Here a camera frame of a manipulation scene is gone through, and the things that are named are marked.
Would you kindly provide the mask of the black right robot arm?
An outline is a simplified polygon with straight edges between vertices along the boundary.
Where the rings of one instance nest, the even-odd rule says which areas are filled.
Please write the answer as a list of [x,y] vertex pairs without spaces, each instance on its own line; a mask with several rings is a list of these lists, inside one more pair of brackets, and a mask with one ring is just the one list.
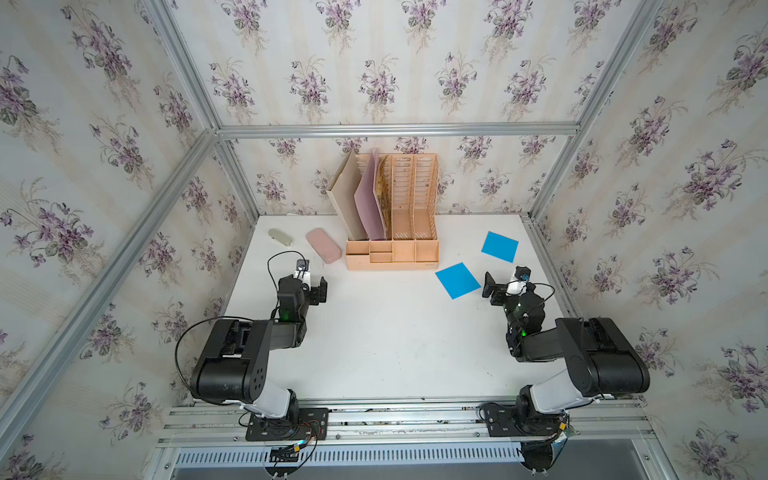
[[519,391],[512,417],[549,421],[596,398],[644,393],[648,367],[610,318],[558,318],[542,328],[547,299],[536,293],[531,270],[518,266],[507,282],[484,276],[482,296],[503,309],[510,355],[520,363],[565,362],[565,370]]

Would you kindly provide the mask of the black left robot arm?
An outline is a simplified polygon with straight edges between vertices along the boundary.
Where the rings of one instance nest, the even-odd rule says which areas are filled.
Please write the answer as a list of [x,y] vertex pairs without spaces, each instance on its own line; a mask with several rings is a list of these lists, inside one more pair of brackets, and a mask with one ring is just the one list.
[[293,274],[272,283],[276,303],[267,319],[221,315],[192,324],[180,339],[204,325],[211,327],[209,336],[191,373],[184,374],[179,363],[175,366],[194,399],[236,405],[258,419],[293,426],[300,423],[297,395],[268,379],[269,356],[302,345],[309,309],[327,301],[328,283],[321,278],[318,285],[311,284],[310,261],[303,254]]

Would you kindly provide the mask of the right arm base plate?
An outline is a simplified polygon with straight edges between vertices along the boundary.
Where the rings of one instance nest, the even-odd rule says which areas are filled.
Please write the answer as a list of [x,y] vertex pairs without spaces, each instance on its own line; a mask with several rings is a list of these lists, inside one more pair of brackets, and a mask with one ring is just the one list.
[[486,402],[478,415],[490,437],[557,437],[569,422],[566,412],[542,414],[535,409]]

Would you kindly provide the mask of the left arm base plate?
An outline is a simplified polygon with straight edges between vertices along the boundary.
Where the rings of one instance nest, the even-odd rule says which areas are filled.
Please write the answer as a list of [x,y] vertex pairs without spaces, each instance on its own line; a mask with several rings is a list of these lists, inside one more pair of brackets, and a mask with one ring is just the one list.
[[329,414],[327,408],[300,408],[293,419],[267,419],[252,414],[245,439],[249,442],[325,440]]

